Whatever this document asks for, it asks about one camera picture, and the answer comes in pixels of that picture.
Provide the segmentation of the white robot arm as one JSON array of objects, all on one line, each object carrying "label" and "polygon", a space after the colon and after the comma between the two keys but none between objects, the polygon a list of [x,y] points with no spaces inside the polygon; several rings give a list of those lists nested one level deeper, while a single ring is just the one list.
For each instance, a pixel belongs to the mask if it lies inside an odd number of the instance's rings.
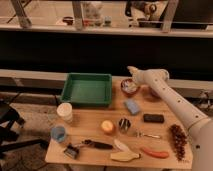
[{"label": "white robot arm", "polygon": [[165,69],[127,69],[137,85],[148,85],[178,117],[193,139],[192,171],[213,171],[213,119],[192,105],[168,84]]}]

